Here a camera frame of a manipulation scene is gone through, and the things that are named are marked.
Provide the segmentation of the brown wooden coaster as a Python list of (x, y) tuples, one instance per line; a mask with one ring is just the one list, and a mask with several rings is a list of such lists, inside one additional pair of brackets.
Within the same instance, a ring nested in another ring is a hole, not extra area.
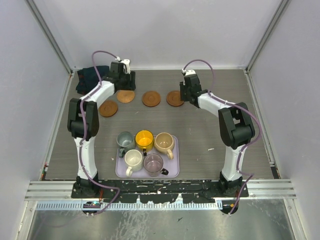
[(172, 107), (180, 107), (184, 104), (179, 90), (170, 91), (166, 96), (166, 102)]
[(142, 96), (142, 103), (147, 107), (156, 107), (161, 102), (161, 96), (157, 91), (147, 91)]
[(99, 107), (99, 113), (101, 116), (108, 118), (115, 115), (118, 111), (118, 105), (113, 100), (106, 100)]

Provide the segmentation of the woven rattan coaster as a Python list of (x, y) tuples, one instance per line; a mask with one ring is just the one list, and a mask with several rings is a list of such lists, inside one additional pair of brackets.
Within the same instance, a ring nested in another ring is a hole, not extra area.
[(119, 90), (116, 98), (120, 103), (127, 104), (135, 98), (135, 92), (133, 90)]

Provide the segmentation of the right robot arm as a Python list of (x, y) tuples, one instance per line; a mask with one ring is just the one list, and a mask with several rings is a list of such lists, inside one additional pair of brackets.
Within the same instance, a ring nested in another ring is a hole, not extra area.
[(182, 75), (184, 80), (179, 83), (181, 100), (218, 117), (220, 137), (226, 146), (218, 189), (223, 196), (231, 197), (242, 185), (244, 153), (255, 136), (248, 107), (243, 102), (229, 102), (203, 90), (194, 70), (187, 70)]

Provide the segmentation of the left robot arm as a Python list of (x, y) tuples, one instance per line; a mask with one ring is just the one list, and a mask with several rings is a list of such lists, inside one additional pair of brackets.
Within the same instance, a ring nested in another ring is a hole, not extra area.
[(74, 187), (88, 198), (97, 197), (101, 188), (95, 163), (95, 138), (100, 127), (99, 107), (119, 90), (134, 91), (135, 75), (129, 59), (113, 61), (108, 74), (100, 78), (89, 93), (69, 102), (67, 130), (76, 144), (78, 159)]

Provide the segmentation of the dark folded cloth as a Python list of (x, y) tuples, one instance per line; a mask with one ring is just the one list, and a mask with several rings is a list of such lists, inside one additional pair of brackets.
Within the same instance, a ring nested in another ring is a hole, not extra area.
[(76, 91), (78, 94), (86, 95), (99, 83), (99, 78), (94, 67), (83, 68), (77, 71), (78, 84)]

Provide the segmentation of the beige ceramic mug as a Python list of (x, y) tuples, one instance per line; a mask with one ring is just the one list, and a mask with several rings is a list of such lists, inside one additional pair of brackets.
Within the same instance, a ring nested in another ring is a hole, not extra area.
[(170, 160), (174, 158), (173, 149), (175, 147), (175, 141), (171, 134), (167, 132), (159, 133), (155, 137), (154, 147), (159, 153), (167, 155)]

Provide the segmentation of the grey ceramic mug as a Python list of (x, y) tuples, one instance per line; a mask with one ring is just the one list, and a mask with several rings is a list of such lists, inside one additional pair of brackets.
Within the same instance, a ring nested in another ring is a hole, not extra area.
[(136, 148), (135, 137), (128, 131), (121, 132), (116, 139), (118, 146), (118, 156), (123, 158), (125, 154)]

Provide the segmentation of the yellow glass mug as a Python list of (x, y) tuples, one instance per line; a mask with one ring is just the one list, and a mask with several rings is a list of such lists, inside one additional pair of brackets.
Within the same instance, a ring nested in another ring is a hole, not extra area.
[(154, 147), (154, 136), (149, 130), (141, 130), (135, 135), (135, 143), (146, 156)]

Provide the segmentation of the clear purple glass mug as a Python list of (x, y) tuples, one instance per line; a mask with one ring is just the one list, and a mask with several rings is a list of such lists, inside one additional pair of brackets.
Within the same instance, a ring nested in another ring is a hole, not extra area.
[(162, 157), (156, 153), (148, 154), (144, 158), (143, 167), (150, 177), (167, 176), (169, 174), (169, 171), (164, 168)]

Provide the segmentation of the white ceramic mug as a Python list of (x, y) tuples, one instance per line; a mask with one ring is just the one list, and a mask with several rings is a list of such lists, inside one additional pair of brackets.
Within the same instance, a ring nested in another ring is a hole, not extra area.
[(127, 166), (125, 175), (131, 177), (134, 172), (138, 172), (143, 168), (144, 156), (139, 150), (129, 150), (125, 156), (124, 161)]

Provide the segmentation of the left aluminium frame post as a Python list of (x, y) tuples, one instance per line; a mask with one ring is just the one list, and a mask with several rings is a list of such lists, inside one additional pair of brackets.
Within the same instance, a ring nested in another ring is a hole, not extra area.
[(25, 0), (26, 5), (28, 6), (30, 12), (34, 16), (36, 22), (38, 23), (40, 29), (44, 33), (45, 37), (47, 38), (49, 44), (53, 48), (55, 54), (57, 55), (58, 59), (66, 69), (66, 71), (69, 74), (72, 74), (74, 71), (70, 67), (69, 63), (67, 62), (67, 59), (65, 58), (63, 51), (58, 45), (58, 42), (56, 41), (52, 31), (50, 30), (48, 24), (46, 23), (46, 20), (44, 19), (42, 13), (40, 12), (39, 8), (37, 7), (34, 0)]

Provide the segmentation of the aluminium frame post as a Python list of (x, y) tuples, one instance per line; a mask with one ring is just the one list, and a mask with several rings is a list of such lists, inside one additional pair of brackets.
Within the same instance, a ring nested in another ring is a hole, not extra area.
[(248, 65), (245, 68), (245, 72), (249, 73), (253, 68), (255, 62), (257, 61), (259, 55), (261, 54), (262, 50), (264, 49), (265, 45), (267, 44), (268, 40), (270, 39), (271, 35), (273, 34), (274, 30), (277, 27), (282, 15), (286, 11), (288, 5), (291, 3), (291, 0), (281, 0), (272, 15), (270, 22), (267, 25), (266, 30), (264, 31), (262, 38), (260, 39), (252, 57), (249, 60)]
[(40, 29), (44, 33), (45, 37), (47, 38), (49, 44), (53, 48), (55, 54), (57, 55), (58, 59), (66, 69), (66, 71), (69, 74), (72, 74), (74, 71), (70, 67), (69, 63), (67, 62), (67, 59), (65, 58), (63, 51), (58, 45), (58, 42), (56, 41), (52, 31), (50, 30), (48, 24), (46, 23), (46, 20), (44, 19), (42, 13), (40, 12), (39, 8), (37, 7), (34, 0), (25, 0), (26, 5), (28, 6), (30, 12), (34, 16), (36, 22), (38, 23)]

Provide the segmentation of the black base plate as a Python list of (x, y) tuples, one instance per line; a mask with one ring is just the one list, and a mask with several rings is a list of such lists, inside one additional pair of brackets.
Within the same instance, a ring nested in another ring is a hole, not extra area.
[(213, 203), (215, 198), (235, 198), (240, 190), (237, 187), (222, 192), (218, 181), (208, 179), (110, 179), (99, 183), (120, 189), (116, 203), (174, 203), (178, 197), (184, 204)]

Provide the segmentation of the right aluminium frame post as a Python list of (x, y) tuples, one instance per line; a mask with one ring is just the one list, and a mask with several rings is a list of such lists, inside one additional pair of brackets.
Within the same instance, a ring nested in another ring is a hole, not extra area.
[(253, 68), (255, 62), (257, 61), (259, 55), (261, 54), (262, 50), (264, 49), (265, 45), (267, 44), (268, 40), (270, 39), (271, 35), (273, 34), (274, 30), (277, 27), (282, 15), (286, 11), (288, 5), (291, 3), (291, 0), (281, 0), (272, 15), (270, 22), (267, 25), (266, 30), (264, 31), (262, 38), (260, 39), (252, 57), (249, 60), (248, 65), (245, 68), (245, 72), (249, 73)]

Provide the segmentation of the aluminium front rail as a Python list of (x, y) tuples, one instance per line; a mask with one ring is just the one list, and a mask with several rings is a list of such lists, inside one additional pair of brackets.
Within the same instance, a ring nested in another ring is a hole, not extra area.
[(235, 199), (237, 196), (253, 199), (295, 199), (296, 193), (288, 179), (253, 179), (243, 187), (219, 189), (217, 180), (208, 179), (111, 179), (103, 180), (103, 185), (111, 189), (97, 187), (95, 190), (82, 189), (75, 181), (32, 181), (30, 182), (26, 200), (64, 200), (64, 199), (112, 199), (117, 189), (119, 197), (137, 199), (141, 195), (172, 195), (189, 199)]

